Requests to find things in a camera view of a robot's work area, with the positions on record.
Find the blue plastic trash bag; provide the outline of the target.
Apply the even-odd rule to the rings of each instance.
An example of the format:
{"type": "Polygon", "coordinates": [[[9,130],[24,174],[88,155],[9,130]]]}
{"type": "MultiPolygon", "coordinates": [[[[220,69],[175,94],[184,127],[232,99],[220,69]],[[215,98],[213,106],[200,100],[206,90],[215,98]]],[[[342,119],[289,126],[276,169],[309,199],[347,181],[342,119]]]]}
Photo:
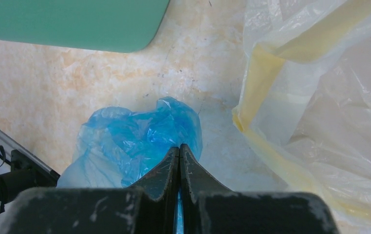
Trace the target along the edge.
{"type": "Polygon", "coordinates": [[[187,144],[200,158],[203,138],[197,112],[172,97],[157,100],[150,111],[110,106],[82,124],[71,164],[60,188],[126,188],[137,182],[172,147],[187,144]]]}

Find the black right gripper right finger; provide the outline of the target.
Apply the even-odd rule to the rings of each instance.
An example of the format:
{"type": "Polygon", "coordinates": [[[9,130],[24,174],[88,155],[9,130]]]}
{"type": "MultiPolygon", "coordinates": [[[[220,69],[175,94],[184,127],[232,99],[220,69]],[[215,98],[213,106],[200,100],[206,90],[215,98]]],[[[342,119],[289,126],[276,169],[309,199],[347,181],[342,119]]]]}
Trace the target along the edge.
{"type": "Polygon", "coordinates": [[[186,234],[336,234],[326,203],[304,192],[235,192],[179,149],[186,234]]]}

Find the green plastic trash bin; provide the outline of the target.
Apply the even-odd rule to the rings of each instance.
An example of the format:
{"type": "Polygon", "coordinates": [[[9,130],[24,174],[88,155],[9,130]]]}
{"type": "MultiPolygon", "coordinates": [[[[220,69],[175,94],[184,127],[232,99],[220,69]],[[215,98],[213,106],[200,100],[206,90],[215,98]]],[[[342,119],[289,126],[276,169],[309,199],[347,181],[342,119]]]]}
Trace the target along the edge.
{"type": "Polygon", "coordinates": [[[0,0],[0,40],[118,53],[154,39],[167,0],[0,0]]]}

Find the clear yellow-edged plastic bag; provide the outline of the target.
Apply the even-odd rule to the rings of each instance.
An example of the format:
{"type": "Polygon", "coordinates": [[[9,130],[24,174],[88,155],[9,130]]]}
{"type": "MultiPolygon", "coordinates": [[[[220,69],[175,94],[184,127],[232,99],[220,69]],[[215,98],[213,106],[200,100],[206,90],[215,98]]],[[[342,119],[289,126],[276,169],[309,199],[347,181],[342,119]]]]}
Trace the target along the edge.
{"type": "Polygon", "coordinates": [[[291,191],[371,233],[371,0],[250,0],[233,122],[291,191]]]}

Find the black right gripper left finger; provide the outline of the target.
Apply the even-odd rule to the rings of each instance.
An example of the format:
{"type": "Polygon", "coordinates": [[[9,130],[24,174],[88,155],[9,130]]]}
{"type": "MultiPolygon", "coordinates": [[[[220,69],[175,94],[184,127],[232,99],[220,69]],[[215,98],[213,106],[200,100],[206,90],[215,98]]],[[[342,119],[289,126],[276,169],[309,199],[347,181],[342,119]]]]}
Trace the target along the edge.
{"type": "Polygon", "coordinates": [[[179,148],[131,186],[35,187],[13,201],[0,234],[174,234],[179,148]]]}

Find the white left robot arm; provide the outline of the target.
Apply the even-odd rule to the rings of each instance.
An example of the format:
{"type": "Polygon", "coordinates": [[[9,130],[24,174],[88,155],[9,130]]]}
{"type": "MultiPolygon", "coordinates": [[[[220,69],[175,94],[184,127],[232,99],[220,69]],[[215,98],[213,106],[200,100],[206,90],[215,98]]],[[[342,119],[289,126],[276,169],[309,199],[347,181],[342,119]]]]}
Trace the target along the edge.
{"type": "Polygon", "coordinates": [[[7,173],[0,174],[0,214],[4,206],[12,202],[21,192],[34,187],[55,187],[60,174],[42,162],[32,159],[20,150],[12,150],[9,160],[0,145],[1,166],[11,167],[7,173]]]}

